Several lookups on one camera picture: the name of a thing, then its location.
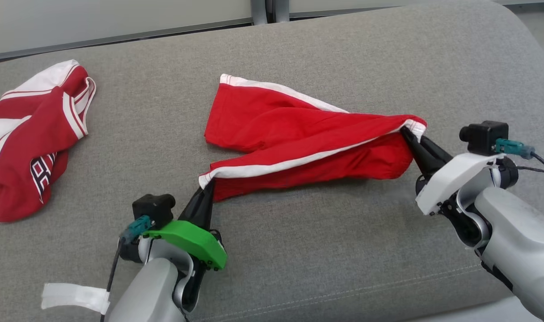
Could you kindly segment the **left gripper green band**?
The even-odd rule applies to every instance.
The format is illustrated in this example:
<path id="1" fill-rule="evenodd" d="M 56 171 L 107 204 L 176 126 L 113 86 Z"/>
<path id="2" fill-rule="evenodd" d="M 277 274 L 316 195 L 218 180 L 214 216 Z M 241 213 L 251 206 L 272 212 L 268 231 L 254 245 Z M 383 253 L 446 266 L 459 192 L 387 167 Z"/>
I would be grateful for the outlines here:
<path id="1" fill-rule="evenodd" d="M 177 277 L 173 302 L 180 310 L 194 310 L 207 271 L 221 271 L 228 260 L 220 232 L 210 229 L 216 180 L 199 187 L 178 220 L 143 235 L 143 262 L 164 258 L 174 265 Z"/>

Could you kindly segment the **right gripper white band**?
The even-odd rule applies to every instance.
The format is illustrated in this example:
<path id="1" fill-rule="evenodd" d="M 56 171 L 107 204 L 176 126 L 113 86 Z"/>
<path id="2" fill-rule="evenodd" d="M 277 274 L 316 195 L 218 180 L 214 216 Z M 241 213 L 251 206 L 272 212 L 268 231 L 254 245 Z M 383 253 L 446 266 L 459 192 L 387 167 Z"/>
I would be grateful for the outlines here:
<path id="1" fill-rule="evenodd" d="M 478 211 L 468 208 L 484 189 L 497 186 L 492 169 L 505 154 L 463 153 L 452 158 L 431 139 L 417 137 L 407 126 L 400 133 L 421 174 L 430 178 L 415 199 L 419 210 L 425 216 L 441 214 L 447 218 L 463 244 L 486 245 L 491 236 L 488 224 Z"/>

